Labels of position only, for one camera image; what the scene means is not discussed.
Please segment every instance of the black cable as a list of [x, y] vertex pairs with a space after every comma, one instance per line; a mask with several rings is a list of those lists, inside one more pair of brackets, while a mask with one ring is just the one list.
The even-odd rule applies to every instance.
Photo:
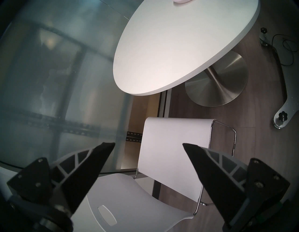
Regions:
[[[282, 36], [288, 36], [288, 37], [290, 37], [289, 35], [285, 35], [285, 34], [275, 34], [275, 35], [272, 37], [272, 41], [271, 41], [271, 47], [272, 47], [272, 48], [274, 48], [274, 47], [273, 47], [273, 40], [274, 40], [274, 37], [277, 36], [277, 35], [282, 35]], [[292, 40], [289, 40], [289, 39], [286, 39], [286, 38], [283, 38], [283, 41], [282, 41], [282, 45], [283, 45], [283, 47], [284, 47], [286, 50], [288, 50], [288, 51], [292, 54], [292, 62], [291, 62], [291, 64], [282, 64], [282, 63], [280, 63], [282, 66], [291, 66], [291, 65], [293, 65], [293, 64], [294, 64], [294, 61], [295, 61], [294, 52], [297, 52], [297, 51], [298, 51], [298, 44], [296, 44], [296, 45], [297, 45], [297, 49], [296, 49], [296, 50], [292, 50], [291, 46], [288, 44], [288, 41], [293, 42], [293, 43], [295, 43], [295, 44], [296, 44], [296, 42], [294, 42], [294, 41], [292, 41]]]

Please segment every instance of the pink object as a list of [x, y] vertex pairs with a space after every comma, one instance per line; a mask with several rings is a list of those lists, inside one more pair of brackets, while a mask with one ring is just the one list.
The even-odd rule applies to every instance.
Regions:
[[191, 0], [173, 0], [175, 3], [185, 3]]

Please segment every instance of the metal plate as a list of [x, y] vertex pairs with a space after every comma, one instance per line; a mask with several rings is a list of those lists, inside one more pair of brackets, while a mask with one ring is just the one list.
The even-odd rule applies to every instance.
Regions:
[[248, 69], [244, 59], [229, 51], [212, 65], [216, 71], [210, 78], [207, 69], [185, 82], [185, 88], [192, 101], [201, 106], [221, 106], [234, 100], [245, 88]]
[[[269, 41], [271, 42], [273, 41], [272, 45], [279, 57], [280, 63], [287, 65], [287, 66], [281, 65], [284, 82], [286, 85], [287, 100], [273, 117], [273, 124], [278, 129], [285, 127], [288, 124], [288, 122], [291, 120], [293, 115], [299, 110], [299, 92], [298, 92], [299, 55], [298, 52], [293, 52], [294, 60], [292, 60], [292, 53], [287, 49], [285, 49], [283, 46], [284, 38], [292, 40], [292, 38], [289, 36], [276, 35], [273, 39], [273, 35], [270, 35], [269, 33], [266, 34], [266, 37], [264, 37], [263, 33], [260, 33], [261, 43], [265, 41], [267, 43]], [[285, 44], [285, 46], [286, 47], [290, 46], [290, 49], [293, 51], [296, 51], [298, 49], [296, 43], [293, 43], [291, 41], [289, 41], [288, 44]], [[283, 111], [287, 113], [287, 120], [285, 121], [281, 121], [279, 118], [279, 114]]]

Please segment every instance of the black knob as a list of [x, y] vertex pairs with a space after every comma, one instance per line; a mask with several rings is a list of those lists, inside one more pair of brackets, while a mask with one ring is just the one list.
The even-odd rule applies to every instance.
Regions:
[[266, 33], [267, 33], [267, 28], [262, 27], [262, 28], [261, 28], [261, 33], [266, 34]]
[[288, 114], [286, 112], [281, 112], [278, 114], [278, 119], [282, 122], [288, 120]]

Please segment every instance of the wooden floor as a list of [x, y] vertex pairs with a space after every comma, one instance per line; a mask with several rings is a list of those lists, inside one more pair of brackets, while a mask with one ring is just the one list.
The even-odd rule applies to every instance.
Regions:
[[[277, 2], [261, 0], [256, 23], [233, 48], [247, 63], [249, 78], [244, 91], [224, 106], [202, 107], [189, 99], [184, 84], [178, 85], [172, 89], [169, 117], [217, 119], [234, 127], [237, 131], [235, 157], [246, 164], [256, 157], [278, 171], [291, 183], [284, 196], [287, 199], [292, 198], [299, 183], [299, 113], [281, 130], [272, 125], [273, 116], [286, 100], [286, 94], [280, 69], [271, 51], [261, 46], [259, 33], [261, 27], [266, 27], [272, 34], [297, 37], [299, 27], [292, 28], [288, 13], [293, 9], [289, 11], [288, 5], [281, 6]], [[231, 153], [232, 143], [233, 133], [215, 125], [211, 148]], [[189, 212], [196, 207], [194, 201], [164, 185], [159, 200]], [[211, 202], [205, 191], [202, 201]], [[200, 206], [193, 219], [183, 220], [169, 231], [222, 231], [223, 223], [215, 206]]]

